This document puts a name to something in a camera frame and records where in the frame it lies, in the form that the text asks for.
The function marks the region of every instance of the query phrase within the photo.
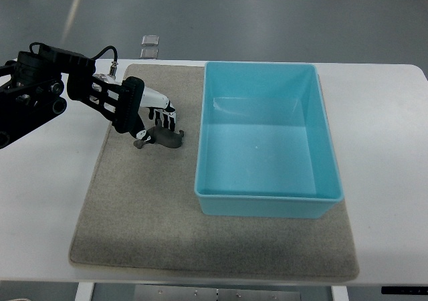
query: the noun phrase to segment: black cable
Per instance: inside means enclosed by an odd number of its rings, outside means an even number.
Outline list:
[[[108,50],[113,50],[114,52],[114,61],[117,62],[118,61],[118,51],[116,50],[116,48],[112,45],[108,45],[107,47],[105,47],[103,50],[101,50],[98,55],[96,55],[95,57],[92,57],[91,59],[93,60],[97,60],[99,57],[101,57],[102,55],[104,55]]]
[[[35,45],[45,45],[44,43],[41,42],[33,42],[29,45],[29,50],[31,51],[32,54],[35,54],[35,52],[33,51],[33,46]]]

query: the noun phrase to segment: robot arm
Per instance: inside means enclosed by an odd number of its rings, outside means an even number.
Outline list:
[[[39,46],[37,53],[32,49],[35,45]],[[96,60],[110,49],[114,52],[110,73],[94,74]],[[173,129],[175,109],[169,99],[145,88],[144,82],[136,77],[128,77],[119,84],[114,78],[116,67],[117,51],[112,46],[93,58],[43,43],[32,43],[30,52],[19,52],[16,62],[0,67],[0,76],[11,75],[10,81],[0,86],[0,148],[65,111],[67,102],[60,97],[64,91],[62,73],[69,74],[70,99],[99,111],[112,121],[117,132],[129,132],[139,140],[154,142],[138,115],[140,106],[150,107],[150,113],[156,111],[156,116],[161,112],[164,117],[166,114],[165,127]]]

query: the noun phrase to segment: blue plastic bin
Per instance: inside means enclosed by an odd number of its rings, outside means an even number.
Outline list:
[[[195,192],[209,215],[318,218],[343,199],[313,65],[206,64]]]

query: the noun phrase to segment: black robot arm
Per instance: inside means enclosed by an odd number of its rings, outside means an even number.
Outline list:
[[[37,53],[33,51],[35,45],[39,46]],[[111,82],[105,79],[107,75],[94,75],[96,60],[110,49],[114,51],[109,73]],[[60,96],[64,91],[62,73],[69,74],[67,93],[70,99],[99,111],[112,121],[119,133],[144,129],[142,120],[138,119],[144,82],[129,77],[117,84],[114,81],[116,65],[117,52],[112,46],[93,58],[43,43],[32,43],[30,52],[19,52],[17,61],[8,61],[0,67],[0,76],[11,76],[0,86],[0,148],[66,110],[67,102]]]

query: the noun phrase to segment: gray felt mat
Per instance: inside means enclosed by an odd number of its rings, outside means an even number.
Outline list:
[[[70,248],[73,265],[205,278],[356,277],[344,201],[317,220],[202,214],[193,185],[203,68],[133,65],[126,75],[171,99],[184,143],[138,150],[129,134],[109,129]],[[150,128],[148,112],[141,114]]]

